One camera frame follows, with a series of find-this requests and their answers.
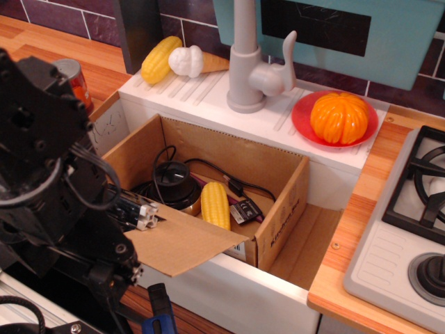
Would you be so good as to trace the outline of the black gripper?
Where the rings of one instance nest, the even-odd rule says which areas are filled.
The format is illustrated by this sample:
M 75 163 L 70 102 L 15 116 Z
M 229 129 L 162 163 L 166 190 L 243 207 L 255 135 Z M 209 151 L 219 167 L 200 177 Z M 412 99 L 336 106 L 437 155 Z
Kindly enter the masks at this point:
M 48 247 L 51 267 L 85 285 L 102 306 L 118 306 L 141 274 L 132 242 L 123 231 L 145 231 L 164 221 L 159 204 L 122 190 L 120 198 L 81 203 L 59 198 L 50 206 L 48 222 L 58 234 Z

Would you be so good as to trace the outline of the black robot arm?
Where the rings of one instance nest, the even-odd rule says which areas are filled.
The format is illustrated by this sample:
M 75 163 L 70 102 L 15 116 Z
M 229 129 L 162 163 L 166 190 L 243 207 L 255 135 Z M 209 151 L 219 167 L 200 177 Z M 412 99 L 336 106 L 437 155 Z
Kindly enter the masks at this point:
M 1 52 L 1 267 L 57 269 L 118 307 L 142 273 L 126 232 L 149 203 L 121 189 L 66 76 Z

